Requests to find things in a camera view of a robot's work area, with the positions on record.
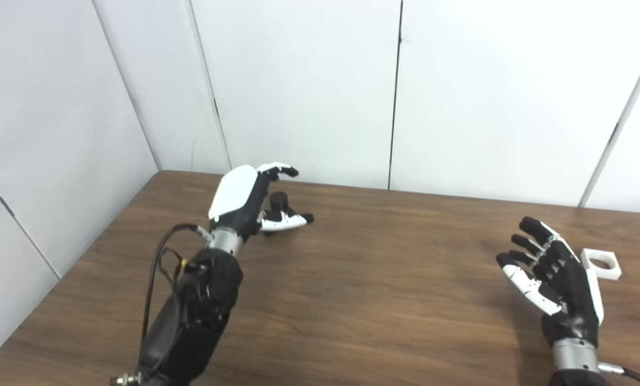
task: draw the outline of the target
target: black cable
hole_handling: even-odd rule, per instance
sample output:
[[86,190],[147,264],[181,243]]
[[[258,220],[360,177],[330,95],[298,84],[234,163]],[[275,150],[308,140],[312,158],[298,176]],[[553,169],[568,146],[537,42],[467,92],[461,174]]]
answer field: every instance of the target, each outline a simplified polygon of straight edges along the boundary
[[637,381],[640,382],[640,374],[636,371],[628,369],[627,367],[622,367],[622,375],[629,376],[630,378],[636,379]]
[[143,308],[143,325],[141,326],[141,342],[145,339],[146,334],[148,334],[148,318],[150,317],[150,302],[153,298],[153,284],[155,283],[155,270],[158,266],[158,260],[160,259],[160,255],[163,253],[163,249],[165,249],[165,244],[167,240],[172,237],[175,232],[182,231],[184,229],[189,229],[195,232],[198,229],[197,224],[189,224],[182,223],[177,224],[172,227],[172,229],[168,230],[163,238],[158,243],[158,247],[155,249],[155,254],[153,255],[153,261],[151,262],[150,272],[148,273],[148,290],[146,291],[146,303]]
[[[170,274],[167,273],[167,269],[163,267],[163,256],[165,256],[166,252],[172,252],[172,254],[175,257],[177,257],[177,259],[179,260],[176,267],[174,268],[174,274],[172,274],[171,278],[170,278]],[[163,251],[160,253],[160,257],[158,257],[158,270],[160,270],[160,273],[162,273],[163,276],[165,276],[165,278],[167,279],[167,282],[170,284],[170,288],[172,289],[172,294],[174,295],[175,303],[177,303],[177,308],[181,308],[181,299],[179,298],[179,287],[177,286],[177,279],[179,277],[179,273],[182,270],[182,261],[184,261],[182,256],[178,254],[177,251],[175,251],[170,247],[163,248]]]

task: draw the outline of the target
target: cable connector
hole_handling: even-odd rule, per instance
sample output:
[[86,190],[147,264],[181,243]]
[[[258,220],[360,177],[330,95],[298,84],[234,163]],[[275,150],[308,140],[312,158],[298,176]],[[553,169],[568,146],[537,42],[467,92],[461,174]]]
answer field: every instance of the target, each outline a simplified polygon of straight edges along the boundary
[[627,367],[611,365],[605,362],[599,362],[599,370],[601,372],[609,372],[613,374],[627,376],[640,383],[640,374],[634,370],[628,369]]
[[126,373],[123,376],[109,380],[111,386],[138,386],[141,383],[143,383],[143,374],[140,372],[134,374]]
[[200,225],[198,225],[198,227],[193,232],[195,232],[195,234],[202,237],[202,239],[205,240],[207,244],[210,244],[212,242],[212,239],[214,239],[214,237],[212,237],[210,232],[208,232],[207,229],[205,229],[204,227],[201,227]]
[[600,372],[609,372],[613,374],[623,375],[624,369],[621,366],[612,365],[606,362],[599,362]]

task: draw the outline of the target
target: brown wooden tabletop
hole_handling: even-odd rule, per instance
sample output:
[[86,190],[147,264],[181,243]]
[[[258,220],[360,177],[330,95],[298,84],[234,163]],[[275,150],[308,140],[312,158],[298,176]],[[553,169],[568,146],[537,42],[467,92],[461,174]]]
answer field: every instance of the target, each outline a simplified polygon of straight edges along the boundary
[[[0,385],[107,384],[134,369],[148,268],[173,224],[205,225],[219,182],[156,174],[0,349]],[[252,237],[229,326],[194,385],[541,386],[540,311],[496,264],[523,216],[575,251],[616,252],[600,280],[599,360],[640,372],[640,214],[280,182],[315,223]],[[196,237],[172,247],[191,256]],[[153,315],[168,295],[156,278]],[[609,376],[616,384],[635,384]]]

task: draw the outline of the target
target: robotic arm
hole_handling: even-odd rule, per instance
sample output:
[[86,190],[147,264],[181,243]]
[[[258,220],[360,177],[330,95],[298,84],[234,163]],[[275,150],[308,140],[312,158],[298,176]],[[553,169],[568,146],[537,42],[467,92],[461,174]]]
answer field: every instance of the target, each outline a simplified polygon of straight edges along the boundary
[[512,250],[496,256],[496,261],[543,312],[541,331],[553,349],[556,364],[550,386],[611,386],[602,378],[604,372],[640,381],[640,375],[630,369],[597,361],[604,306],[594,271],[582,266],[567,242],[543,222],[525,217],[519,227],[536,242],[514,234],[511,242],[527,252]]
[[149,286],[138,366],[134,373],[111,379],[111,385],[188,386],[202,374],[236,305],[244,277],[236,259],[241,247],[260,230],[278,232],[313,220],[309,213],[293,212],[286,195],[280,192],[275,193],[275,200],[275,195],[271,197],[270,211],[261,210],[270,182],[276,181],[280,173],[298,175],[296,169],[279,163],[258,169],[241,166],[230,171],[223,176],[212,201],[209,232],[195,224],[184,224],[165,235],[156,251],[151,276],[168,249],[163,246],[173,232],[192,230],[208,244],[189,261],[177,254],[180,265],[170,281],[173,294],[146,332]]

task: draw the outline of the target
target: silver metal wrist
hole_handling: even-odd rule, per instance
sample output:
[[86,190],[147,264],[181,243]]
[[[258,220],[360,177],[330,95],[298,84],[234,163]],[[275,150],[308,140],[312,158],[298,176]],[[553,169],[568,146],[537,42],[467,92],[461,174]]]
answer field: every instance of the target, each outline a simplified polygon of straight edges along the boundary
[[236,230],[227,227],[217,227],[212,231],[212,241],[208,244],[208,248],[221,249],[236,257],[242,245],[244,245],[244,240]]
[[587,340],[566,338],[553,343],[553,359],[558,370],[580,369],[599,372],[597,349]]

